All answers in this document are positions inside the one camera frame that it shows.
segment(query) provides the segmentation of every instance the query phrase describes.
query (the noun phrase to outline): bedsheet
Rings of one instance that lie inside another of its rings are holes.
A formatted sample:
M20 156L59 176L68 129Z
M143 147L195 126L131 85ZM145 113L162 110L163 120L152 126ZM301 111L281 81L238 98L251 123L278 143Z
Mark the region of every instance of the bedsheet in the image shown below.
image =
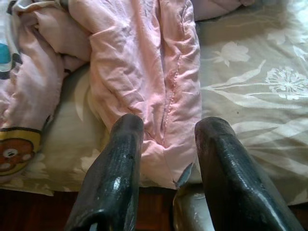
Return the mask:
M290 205L308 201L307 15L305 0L264 0L197 24L203 117L229 121ZM80 188L108 139L88 82L87 66L68 77L41 153L2 188Z

